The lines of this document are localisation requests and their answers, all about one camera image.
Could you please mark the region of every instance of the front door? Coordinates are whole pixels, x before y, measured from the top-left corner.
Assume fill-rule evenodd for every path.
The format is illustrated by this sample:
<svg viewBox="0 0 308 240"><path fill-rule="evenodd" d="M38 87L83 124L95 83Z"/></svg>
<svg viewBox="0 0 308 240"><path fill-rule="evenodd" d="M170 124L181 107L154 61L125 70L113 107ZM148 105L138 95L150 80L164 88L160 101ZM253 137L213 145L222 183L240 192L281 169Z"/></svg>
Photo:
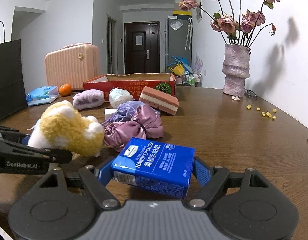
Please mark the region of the front door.
<svg viewBox="0 0 308 240"><path fill-rule="evenodd" d="M125 23L125 74L159 73L159 22Z"/></svg>

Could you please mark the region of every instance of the yellow and white plush toy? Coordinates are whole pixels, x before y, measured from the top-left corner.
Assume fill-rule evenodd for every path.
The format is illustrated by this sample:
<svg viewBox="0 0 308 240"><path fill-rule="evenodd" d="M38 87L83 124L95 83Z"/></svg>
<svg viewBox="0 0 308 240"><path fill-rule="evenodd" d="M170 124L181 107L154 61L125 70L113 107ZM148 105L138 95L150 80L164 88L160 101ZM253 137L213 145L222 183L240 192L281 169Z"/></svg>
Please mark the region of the yellow and white plush toy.
<svg viewBox="0 0 308 240"><path fill-rule="evenodd" d="M104 129L93 116L83 117L68 101L48 107L34 126L28 146L61 149L83 156L100 155Z"/></svg>

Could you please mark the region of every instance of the flower vase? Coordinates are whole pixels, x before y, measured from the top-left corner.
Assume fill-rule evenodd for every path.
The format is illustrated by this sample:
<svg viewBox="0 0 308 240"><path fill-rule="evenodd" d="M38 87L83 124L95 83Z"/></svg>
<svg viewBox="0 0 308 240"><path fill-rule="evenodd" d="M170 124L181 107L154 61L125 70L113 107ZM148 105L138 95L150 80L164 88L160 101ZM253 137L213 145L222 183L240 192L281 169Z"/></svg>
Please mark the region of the flower vase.
<svg viewBox="0 0 308 240"><path fill-rule="evenodd" d="M231 96L244 96L245 79L249 78L249 58L251 50L238 44L225 45L223 73L225 85L223 93Z"/></svg>

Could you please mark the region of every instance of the doorway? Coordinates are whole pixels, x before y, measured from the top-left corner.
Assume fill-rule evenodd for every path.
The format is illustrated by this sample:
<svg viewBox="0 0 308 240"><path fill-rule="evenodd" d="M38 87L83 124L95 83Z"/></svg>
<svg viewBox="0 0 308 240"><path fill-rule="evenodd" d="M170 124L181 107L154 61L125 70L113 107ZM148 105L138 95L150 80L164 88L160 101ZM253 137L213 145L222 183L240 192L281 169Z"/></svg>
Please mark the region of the doorway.
<svg viewBox="0 0 308 240"><path fill-rule="evenodd" d="M107 16L107 74L118 74L117 22Z"/></svg>
<svg viewBox="0 0 308 240"><path fill-rule="evenodd" d="M160 22L125 23L125 74L160 72Z"/></svg>

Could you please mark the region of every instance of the door frame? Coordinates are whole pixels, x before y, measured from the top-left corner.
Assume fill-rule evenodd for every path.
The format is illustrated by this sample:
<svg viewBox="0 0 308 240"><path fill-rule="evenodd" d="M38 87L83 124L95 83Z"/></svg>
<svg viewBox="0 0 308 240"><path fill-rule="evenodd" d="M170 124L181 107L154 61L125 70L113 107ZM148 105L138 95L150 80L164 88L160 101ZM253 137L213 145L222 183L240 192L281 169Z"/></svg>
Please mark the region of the door frame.
<svg viewBox="0 0 308 240"><path fill-rule="evenodd" d="M107 22L112 23L112 66L113 66L113 74L118 74L118 43L117 43L117 37L118 37L118 29L117 29L117 20L110 17L108 14L107 21L106 21L106 65L108 70L108 60L107 60Z"/></svg>
<svg viewBox="0 0 308 240"><path fill-rule="evenodd" d="M124 74L125 74L125 66L126 66L126 26L127 25L137 25L137 24L157 24L158 28L158 42L157 42L157 49L158 49L158 65L159 65L159 72L161 72L161 22L133 22L133 23L124 23Z"/></svg>

